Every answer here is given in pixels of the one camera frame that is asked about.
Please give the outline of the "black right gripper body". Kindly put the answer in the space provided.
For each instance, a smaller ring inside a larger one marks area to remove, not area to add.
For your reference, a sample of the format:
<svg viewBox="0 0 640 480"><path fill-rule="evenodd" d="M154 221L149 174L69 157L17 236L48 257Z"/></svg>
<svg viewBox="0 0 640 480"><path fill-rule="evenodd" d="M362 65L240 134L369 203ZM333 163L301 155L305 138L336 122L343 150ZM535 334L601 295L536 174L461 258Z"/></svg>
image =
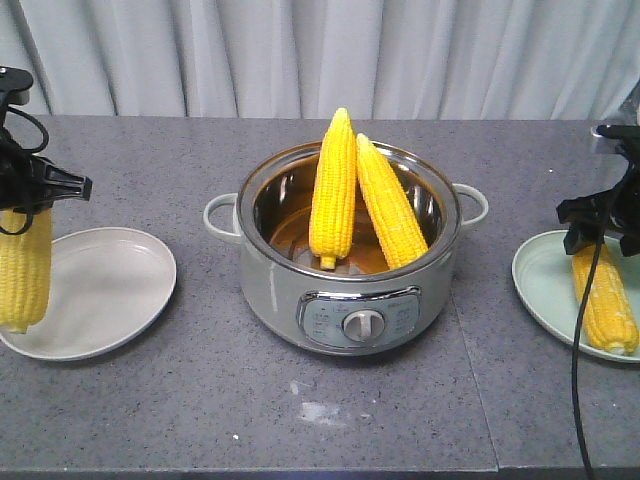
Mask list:
<svg viewBox="0 0 640 480"><path fill-rule="evenodd" d="M598 150L622 156L628 166L610 189L562 201L556 212L569 229L563 240L565 253L574 255L594 245L607 231L620 234L625 257L639 253L639 128L632 125L598 125L591 129Z"/></svg>

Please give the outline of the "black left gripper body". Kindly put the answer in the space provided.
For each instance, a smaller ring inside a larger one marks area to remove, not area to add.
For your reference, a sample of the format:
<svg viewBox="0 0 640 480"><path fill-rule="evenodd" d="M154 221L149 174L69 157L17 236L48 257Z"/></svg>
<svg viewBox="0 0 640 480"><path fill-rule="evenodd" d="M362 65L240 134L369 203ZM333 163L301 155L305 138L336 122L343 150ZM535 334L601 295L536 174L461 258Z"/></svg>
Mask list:
<svg viewBox="0 0 640 480"><path fill-rule="evenodd" d="M30 114L18 110L29 101L34 79L18 68L1 68L1 119L9 113L31 122L41 133L36 147L21 146L5 127L1 129L1 208L21 212L45 209L64 199L89 200L92 180L72 174L40 155L49 142L44 125Z"/></svg>

